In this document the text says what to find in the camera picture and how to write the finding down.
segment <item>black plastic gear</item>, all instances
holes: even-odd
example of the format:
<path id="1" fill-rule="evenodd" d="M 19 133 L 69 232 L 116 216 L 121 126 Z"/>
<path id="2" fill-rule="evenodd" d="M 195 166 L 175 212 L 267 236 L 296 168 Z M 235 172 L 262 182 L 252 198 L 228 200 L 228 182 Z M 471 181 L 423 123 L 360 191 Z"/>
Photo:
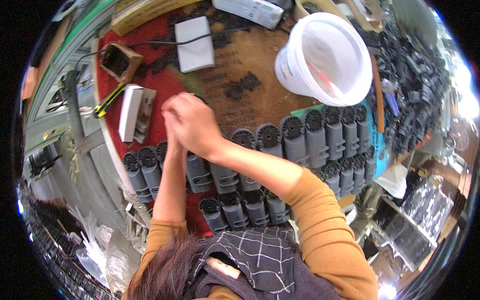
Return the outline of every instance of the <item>black plastic gear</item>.
<path id="1" fill-rule="evenodd" d="M 218 201 L 222 206 L 234 206 L 240 203 L 240 194 L 238 192 L 219 194 Z"/>
<path id="2" fill-rule="evenodd" d="M 363 122 L 367 119 L 367 108 L 363 105 L 359 105 L 355 108 L 355 118 L 358 122 Z"/>
<path id="3" fill-rule="evenodd" d="M 230 140 L 235 144 L 238 144 L 245 148 L 252 150 L 256 149 L 255 136 L 250 130 L 238 130 L 233 133 Z"/>
<path id="4" fill-rule="evenodd" d="M 160 142 L 156 147 L 156 157 L 159 162 L 163 163 L 167 154 L 167 141 Z"/>
<path id="5" fill-rule="evenodd" d="M 250 91 L 253 91 L 260 84 L 261 82 L 258 80 L 258 77 L 250 71 L 248 71 L 248 74 L 240 81 L 240 86 Z"/>
<path id="6" fill-rule="evenodd" d="M 220 211 L 220 204 L 214 198 L 203 198 L 198 204 L 198 209 L 205 215 L 212 215 Z"/>
<path id="7" fill-rule="evenodd" d="M 365 159 L 372 159 L 374 154 L 375 154 L 375 147 L 370 146 L 370 148 L 368 148 L 367 152 L 364 154 Z"/>
<path id="8" fill-rule="evenodd" d="M 303 125 L 301 119 L 295 116 L 289 116 L 282 124 L 283 137 L 289 140 L 299 138 L 303 134 Z"/>
<path id="9" fill-rule="evenodd" d="M 324 114 L 316 109 L 305 113 L 305 127 L 311 132 L 316 132 L 325 126 Z"/>
<path id="10" fill-rule="evenodd" d="M 280 143 L 280 129 L 273 124 L 264 125 L 257 134 L 258 144 L 262 148 L 273 148 Z"/>
<path id="11" fill-rule="evenodd" d="M 325 182 L 325 174 L 323 173 L 321 168 L 312 168 L 310 171 L 318 177 L 321 181 Z"/>
<path id="12" fill-rule="evenodd" d="M 340 170 L 342 172 L 352 170 L 353 169 L 353 158 L 352 157 L 342 158 L 338 161 L 338 164 L 340 165 Z"/>
<path id="13" fill-rule="evenodd" d="M 347 106 L 342 109 L 342 123 L 351 124 L 355 122 L 355 109 L 351 106 Z"/>
<path id="14" fill-rule="evenodd" d="M 340 117 L 342 116 L 342 112 L 338 107 L 327 106 L 324 108 L 324 116 L 325 116 L 325 122 L 327 124 L 333 125 L 340 122 Z"/>
<path id="15" fill-rule="evenodd" d="M 353 157 L 353 168 L 355 170 L 360 170 L 365 167 L 365 157 L 361 154 L 355 155 Z"/>
<path id="16" fill-rule="evenodd" d="M 255 204 L 263 202 L 264 192 L 262 190 L 253 190 L 248 192 L 243 192 L 242 197 L 246 204 Z"/>
<path id="17" fill-rule="evenodd" d="M 136 172 L 140 168 L 137 157 L 130 152 L 125 153 L 123 156 L 123 164 L 129 172 Z"/>
<path id="18" fill-rule="evenodd" d="M 157 164 L 156 154 L 149 147 L 142 147 L 137 153 L 138 163 L 142 167 L 153 168 Z"/>
<path id="19" fill-rule="evenodd" d="M 327 164 L 322 168 L 322 171 L 325 175 L 325 179 L 330 179 L 337 176 L 340 173 L 340 165 L 334 160 L 330 160 Z"/>

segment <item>wire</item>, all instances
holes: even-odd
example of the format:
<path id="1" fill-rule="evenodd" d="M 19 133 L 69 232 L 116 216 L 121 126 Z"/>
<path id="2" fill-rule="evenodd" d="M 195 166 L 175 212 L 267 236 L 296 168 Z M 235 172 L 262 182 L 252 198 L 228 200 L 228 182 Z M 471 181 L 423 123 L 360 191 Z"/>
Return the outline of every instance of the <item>wire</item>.
<path id="1" fill-rule="evenodd" d="M 88 88 L 86 88 L 86 89 L 84 89 L 84 90 L 77 90 L 77 93 L 79 93 L 79 92 L 84 92 L 84 91 L 88 90 L 88 89 L 91 88 L 91 87 L 92 87 L 92 86 L 89 86 Z"/>
<path id="2" fill-rule="evenodd" d="M 192 43 L 196 40 L 199 40 L 201 38 L 204 38 L 204 37 L 207 37 L 207 36 L 215 36 L 215 35 L 221 35 L 221 34 L 224 34 L 224 33 L 227 33 L 227 32 L 233 32 L 233 31 L 239 31 L 239 30 L 245 30 L 245 29 L 250 29 L 250 28 L 254 28 L 254 27 L 258 27 L 259 25 L 253 25 L 253 26 L 247 26 L 247 27 L 241 27 L 241 28 L 232 28 L 232 29 L 227 29 L 227 30 L 224 30 L 222 32 L 218 32 L 218 33 L 208 33 L 208 34 L 205 34 L 205 35 L 202 35 L 202 36 L 198 36 L 194 39 L 191 39 L 191 40 L 188 40 L 188 41 L 185 41 L 185 42 L 167 42 L 167 41 L 148 41 L 148 42 L 143 42 L 143 43 L 138 43 L 138 44 L 133 44 L 133 45 L 129 45 L 128 47 L 135 47 L 135 46 L 141 46 L 141 45 L 172 45 L 172 46 L 181 46 L 181 45 L 186 45 L 186 44 L 189 44 L 189 43 Z M 92 52 L 92 53 L 88 53 L 88 54 L 85 54 L 83 55 L 82 57 L 80 57 L 77 61 L 77 63 L 75 64 L 75 70 L 77 69 L 78 67 L 78 64 L 80 63 L 80 61 L 82 59 L 84 59 L 85 57 L 89 57 L 89 56 L 92 56 L 92 55 L 96 55 L 98 53 L 102 53 L 102 52 L 105 52 L 106 49 L 102 49 L 100 51 L 97 51 L 97 52 Z"/>

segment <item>red cloth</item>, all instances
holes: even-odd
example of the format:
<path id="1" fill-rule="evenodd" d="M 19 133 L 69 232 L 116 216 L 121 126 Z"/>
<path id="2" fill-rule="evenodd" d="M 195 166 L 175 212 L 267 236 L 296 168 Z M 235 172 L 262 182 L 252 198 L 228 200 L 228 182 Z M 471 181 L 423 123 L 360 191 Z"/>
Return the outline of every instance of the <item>red cloth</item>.
<path id="1" fill-rule="evenodd" d="M 126 36 L 119 36 L 111 29 L 105 34 L 105 36 L 99 40 L 98 49 L 102 49 L 108 43 L 111 42 L 123 42 L 125 45 L 133 45 L 142 42 L 147 42 L 156 36 L 167 35 L 167 19 L 173 13 L 179 13 L 179 11 L 173 11 L 171 13 L 162 15 L 158 18 L 147 22 L 136 30 L 128 33 Z M 153 50 L 150 45 L 142 45 L 134 48 L 134 51 L 143 55 L 144 64 L 149 65 L 154 60 L 162 57 L 164 52 L 172 46 L 161 46 L 157 50 Z M 113 90 L 118 82 L 110 76 L 105 70 L 100 67 L 101 55 L 97 57 L 97 79 L 98 79 L 98 93 L 100 99 L 105 98 L 108 93 Z M 157 146 L 158 143 L 167 138 L 165 131 L 164 119 L 162 117 L 162 104 L 168 98 L 184 91 L 180 80 L 168 69 L 152 75 L 151 70 L 148 70 L 146 78 L 133 78 L 133 83 L 140 86 L 156 90 L 156 98 L 153 103 L 152 118 L 150 121 L 150 129 L 148 136 L 145 139 L 144 144 L 139 144 L 136 141 L 133 146 L 128 148 L 126 144 L 122 143 L 118 134 L 120 111 L 122 98 L 118 99 L 114 106 L 106 114 L 105 121 L 108 127 L 108 131 L 112 136 L 113 143 L 120 158 L 123 158 L 125 153 L 135 150 L 138 151 L 144 145 Z M 215 195 L 215 189 L 213 188 L 209 192 L 210 195 Z M 205 194 L 190 193 L 187 197 L 187 223 L 190 228 L 196 230 L 200 237 L 212 235 L 210 229 L 205 222 L 202 213 L 198 209 L 198 203 Z"/>

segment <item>orange long-sleeve shirt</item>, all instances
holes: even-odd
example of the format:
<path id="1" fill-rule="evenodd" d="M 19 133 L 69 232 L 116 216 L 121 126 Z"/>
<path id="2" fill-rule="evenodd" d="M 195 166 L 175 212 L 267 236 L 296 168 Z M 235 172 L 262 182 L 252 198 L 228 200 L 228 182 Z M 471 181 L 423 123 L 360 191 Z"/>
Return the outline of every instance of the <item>orange long-sleeve shirt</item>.
<path id="1" fill-rule="evenodd" d="M 310 270 L 329 280 L 344 299 L 378 299 L 375 274 L 355 242 L 332 190 L 304 168 L 295 187 L 283 201 L 295 214 L 300 228 L 302 259 Z M 186 230 L 186 222 L 172 225 L 152 220 L 139 270 L 143 270 L 155 252 L 169 241 L 172 226 Z M 241 300 L 232 290 L 221 286 L 213 287 L 208 298 Z"/>

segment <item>person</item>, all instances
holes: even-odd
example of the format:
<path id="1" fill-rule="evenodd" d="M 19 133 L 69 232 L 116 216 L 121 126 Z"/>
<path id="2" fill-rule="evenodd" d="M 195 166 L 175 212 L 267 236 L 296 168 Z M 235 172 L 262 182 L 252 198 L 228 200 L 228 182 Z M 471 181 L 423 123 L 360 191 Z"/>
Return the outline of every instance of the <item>person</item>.
<path id="1" fill-rule="evenodd" d="M 308 169 L 222 137 L 192 94 L 162 106 L 167 153 L 141 264 L 122 300 L 377 299 L 364 258 L 333 192 Z M 290 205 L 300 245 L 283 227 L 224 231 L 197 240 L 185 220 L 186 154 L 232 169 Z"/>

